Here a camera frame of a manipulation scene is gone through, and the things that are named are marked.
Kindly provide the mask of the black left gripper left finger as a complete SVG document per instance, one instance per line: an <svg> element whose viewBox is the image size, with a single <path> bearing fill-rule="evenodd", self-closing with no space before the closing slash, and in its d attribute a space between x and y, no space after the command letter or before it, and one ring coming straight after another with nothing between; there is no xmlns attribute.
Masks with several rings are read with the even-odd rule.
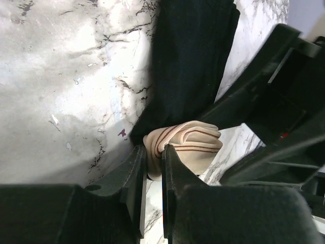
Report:
<svg viewBox="0 0 325 244"><path fill-rule="evenodd" d="M100 180L1 185L1 243L139 243L144 237L146 149Z"/></svg>

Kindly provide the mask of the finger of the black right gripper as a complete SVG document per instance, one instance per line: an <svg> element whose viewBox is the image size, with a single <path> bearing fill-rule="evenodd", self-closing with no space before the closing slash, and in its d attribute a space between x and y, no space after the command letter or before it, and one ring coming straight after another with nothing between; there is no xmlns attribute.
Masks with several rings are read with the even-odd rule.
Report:
<svg viewBox="0 0 325 244"><path fill-rule="evenodd" d="M231 87L200 121L246 124L265 144L280 141L324 110L324 37L311 41L277 24Z"/></svg>
<svg viewBox="0 0 325 244"><path fill-rule="evenodd" d="M227 169L223 186L300 187L324 166L324 135L259 147Z"/></svg>

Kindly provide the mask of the black garment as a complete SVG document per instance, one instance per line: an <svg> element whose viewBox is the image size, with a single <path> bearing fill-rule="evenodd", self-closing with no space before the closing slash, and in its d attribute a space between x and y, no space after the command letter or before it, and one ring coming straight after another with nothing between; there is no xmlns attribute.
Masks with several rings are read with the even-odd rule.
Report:
<svg viewBox="0 0 325 244"><path fill-rule="evenodd" d="M155 92L131 132L134 145L214 103L239 16L233 1L161 1L152 47Z"/></svg>

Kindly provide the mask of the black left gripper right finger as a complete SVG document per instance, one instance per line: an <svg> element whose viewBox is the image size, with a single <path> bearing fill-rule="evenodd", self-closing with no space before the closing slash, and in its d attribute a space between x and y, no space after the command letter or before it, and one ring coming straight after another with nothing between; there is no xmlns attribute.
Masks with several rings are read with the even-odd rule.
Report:
<svg viewBox="0 0 325 244"><path fill-rule="evenodd" d="M324 243L296 190L209 186L167 146L162 153L164 237L169 243Z"/></svg>

